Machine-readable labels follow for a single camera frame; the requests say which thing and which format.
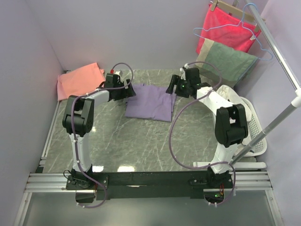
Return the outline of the silver clothes rack pole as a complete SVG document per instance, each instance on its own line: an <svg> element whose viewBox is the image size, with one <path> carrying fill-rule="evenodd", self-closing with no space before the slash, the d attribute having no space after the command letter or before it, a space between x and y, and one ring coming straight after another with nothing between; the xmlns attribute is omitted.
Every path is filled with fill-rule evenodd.
<svg viewBox="0 0 301 226"><path fill-rule="evenodd" d="M295 77L301 78L301 2L269 0L261 16L275 39ZM266 127L295 98L295 90L281 64L259 61L251 75L239 86L240 94L249 99L261 125ZM266 137L267 151L258 157L268 169L299 161L301 151L301 110L295 110Z"/></svg>

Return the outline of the folded pink t shirt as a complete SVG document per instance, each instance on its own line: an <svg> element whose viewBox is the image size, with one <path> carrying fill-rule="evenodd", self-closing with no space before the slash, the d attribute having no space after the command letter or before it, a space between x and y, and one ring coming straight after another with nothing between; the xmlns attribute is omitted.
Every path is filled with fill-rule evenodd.
<svg viewBox="0 0 301 226"><path fill-rule="evenodd" d="M57 100L62 101L71 95L81 96L94 91L105 81L104 72L97 63L92 63L58 76Z"/></svg>

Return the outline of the green and beige towel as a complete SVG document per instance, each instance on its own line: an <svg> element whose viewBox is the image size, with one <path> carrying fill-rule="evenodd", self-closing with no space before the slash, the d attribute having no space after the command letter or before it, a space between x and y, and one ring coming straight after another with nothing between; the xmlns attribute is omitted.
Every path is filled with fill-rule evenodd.
<svg viewBox="0 0 301 226"><path fill-rule="evenodd" d="M257 61L256 56L204 39L196 67L202 76L214 82L222 77L221 84L233 88L252 72Z"/></svg>

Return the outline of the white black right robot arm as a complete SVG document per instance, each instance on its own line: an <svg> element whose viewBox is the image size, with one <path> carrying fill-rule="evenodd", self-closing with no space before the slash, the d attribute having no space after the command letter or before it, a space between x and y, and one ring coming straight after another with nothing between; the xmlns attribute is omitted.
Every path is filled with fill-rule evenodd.
<svg viewBox="0 0 301 226"><path fill-rule="evenodd" d="M181 68L179 75L172 75L167 94L193 97L214 114L214 134L218 142L214 157L208 166L212 173L206 177L207 184L217 188L222 173L229 170L229 163L238 145L248 136L246 111L242 104L234 104L220 96L208 83L201 82L198 68Z"/></svg>

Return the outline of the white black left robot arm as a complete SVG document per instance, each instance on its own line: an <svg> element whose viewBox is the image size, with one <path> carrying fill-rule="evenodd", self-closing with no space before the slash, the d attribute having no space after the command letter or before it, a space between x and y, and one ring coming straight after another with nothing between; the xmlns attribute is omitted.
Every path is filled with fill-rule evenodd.
<svg viewBox="0 0 301 226"><path fill-rule="evenodd" d="M73 151L72 169L84 173L80 174L77 183L83 189L93 186L94 177L88 174L92 170L90 151L88 147L89 133L94 124L95 107L111 100L118 101L136 96L130 84L133 78L122 80L122 71L111 71L91 93L68 98L62 125L69 134Z"/></svg>

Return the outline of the white t shirt with print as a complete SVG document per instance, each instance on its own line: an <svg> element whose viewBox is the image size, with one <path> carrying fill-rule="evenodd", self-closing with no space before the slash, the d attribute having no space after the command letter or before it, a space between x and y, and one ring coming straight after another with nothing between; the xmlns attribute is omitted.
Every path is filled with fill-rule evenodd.
<svg viewBox="0 0 301 226"><path fill-rule="evenodd" d="M251 109L248 107L248 105L244 102L244 100L229 86L227 85L221 85L217 89L217 94L219 94L224 99L228 100L229 102L233 104L242 104L245 108L246 112L246 121L247 123L251 121L252 119L252 112ZM248 136L243 139L242 143L237 146L237 149L234 153L234 155L237 155L249 142L251 141L251 135L248 130Z"/></svg>

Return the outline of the white laundry basket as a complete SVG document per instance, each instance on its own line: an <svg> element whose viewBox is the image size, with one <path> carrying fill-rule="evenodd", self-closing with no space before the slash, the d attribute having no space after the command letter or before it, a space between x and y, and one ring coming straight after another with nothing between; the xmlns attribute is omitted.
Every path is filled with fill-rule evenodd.
<svg viewBox="0 0 301 226"><path fill-rule="evenodd" d="M245 102L245 104L249 107L249 109L252 112L252 119L247 123L247 125L249 129L250 138L253 139L262 131L261 123L258 119L257 113L252 103L244 97L241 97L241 99ZM268 147L267 141L266 138L264 138L259 143L257 143L256 146L253 147L245 156L255 157L255 156L262 155L266 152L267 147Z"/></svg>

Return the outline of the wooden clip hanger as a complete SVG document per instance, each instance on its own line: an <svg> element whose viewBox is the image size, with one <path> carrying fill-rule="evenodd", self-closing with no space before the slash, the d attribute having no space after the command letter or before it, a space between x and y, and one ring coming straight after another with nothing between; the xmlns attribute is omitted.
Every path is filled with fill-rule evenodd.
<svg viewBox="0 0 301 226"><path fill-rule="evenodd" d="M211 0L210 3L211 3L211 6L209 8L212 12L216 8L219 8L219 9L225 11L226 13L229 13L229 14L239 17L239 18L242 18L244 15L244 19L243 19L244 21L247 21L251 24L257 25L257 22L252 14L243 12L242 9L238 8L238 0L235 0L232 5L229 3L226 3L225 1L222 1L222 0Z"/></svg>

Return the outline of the purple t shirt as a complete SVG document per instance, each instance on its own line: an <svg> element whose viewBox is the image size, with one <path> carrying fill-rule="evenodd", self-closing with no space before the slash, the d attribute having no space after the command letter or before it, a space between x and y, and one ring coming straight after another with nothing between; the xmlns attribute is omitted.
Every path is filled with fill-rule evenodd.
<svg viewBox="0 0 301 226"><path fill-rule="evenodd" d="M128 118L172 121L176 94L166 93L166 88L134 84L136 96L127 99L125 116Z"/></svg>

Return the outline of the black base beam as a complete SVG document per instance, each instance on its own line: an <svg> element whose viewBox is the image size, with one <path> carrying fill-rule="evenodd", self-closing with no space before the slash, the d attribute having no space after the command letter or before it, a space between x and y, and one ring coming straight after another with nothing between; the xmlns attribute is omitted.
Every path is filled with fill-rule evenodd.
<svg viewBox="0 0 301 226"><path fill-rule="evenodd" d="M97 172L90 180L79 172L68 176L66 190L76 192L76 201L122 198L189 197L203 199L206 189L230 189L231 174L215 175L210 170L166 172Z"/></svg>

